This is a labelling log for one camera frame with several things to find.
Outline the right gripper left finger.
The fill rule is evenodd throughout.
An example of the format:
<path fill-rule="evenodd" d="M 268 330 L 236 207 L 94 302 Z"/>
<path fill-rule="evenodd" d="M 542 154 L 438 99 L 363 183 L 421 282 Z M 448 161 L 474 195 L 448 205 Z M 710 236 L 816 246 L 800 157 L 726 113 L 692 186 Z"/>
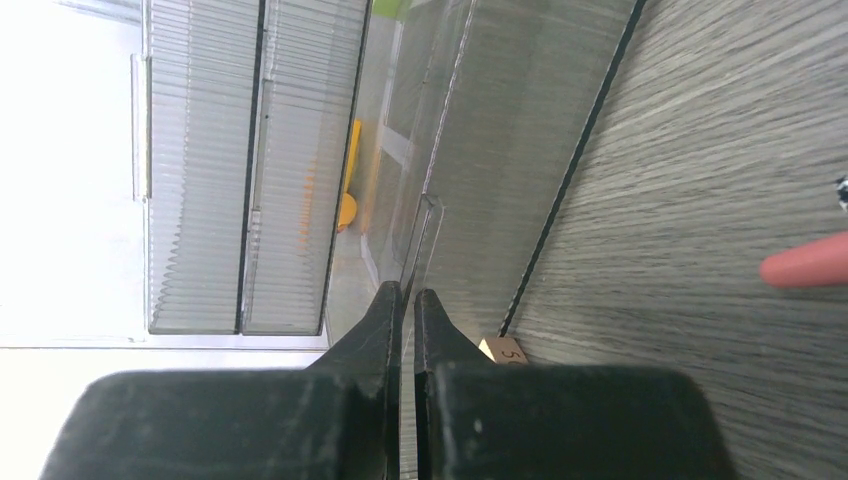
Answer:
<path fill-rule="evenodd" d="M 301 370 L 121 372 L 92 383 L 45 479 L 395 479 L 403 293 Z"/>

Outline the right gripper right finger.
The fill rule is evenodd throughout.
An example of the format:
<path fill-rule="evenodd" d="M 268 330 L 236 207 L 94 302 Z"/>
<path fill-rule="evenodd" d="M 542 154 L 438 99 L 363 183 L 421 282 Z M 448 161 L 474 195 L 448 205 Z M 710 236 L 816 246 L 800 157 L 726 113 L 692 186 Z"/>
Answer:
<path fill-rule="evenodd" d="M 501 365 L 437 293 L 415 315 L 422 479 L 734 479 L 700 387 L 665 368 Z"/>

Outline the clear acrylic drawer organizer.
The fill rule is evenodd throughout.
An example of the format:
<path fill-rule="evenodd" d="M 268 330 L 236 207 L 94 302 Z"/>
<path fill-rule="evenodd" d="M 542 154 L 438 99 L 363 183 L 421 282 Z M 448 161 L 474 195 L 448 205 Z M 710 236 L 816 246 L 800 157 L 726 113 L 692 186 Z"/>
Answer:
<path fill-rule="evenodd" d="M 636 1 L 145 1 L 153 334 L 340 337 L 377 285 L 511 310 Z M 362 122 L 337 232 L 353 122 Z"/>

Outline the houndstooth mascara tube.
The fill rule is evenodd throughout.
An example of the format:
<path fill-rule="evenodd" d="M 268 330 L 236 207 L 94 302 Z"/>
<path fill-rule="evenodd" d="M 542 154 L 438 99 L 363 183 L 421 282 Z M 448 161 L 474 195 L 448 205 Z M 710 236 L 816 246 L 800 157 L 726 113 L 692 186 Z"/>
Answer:
<path fill-rule="evenodd" d="M 838 203 L 842 210 L 848 212 L 848 176 L 845 175 L 836 181 L 836 192 Z"/>

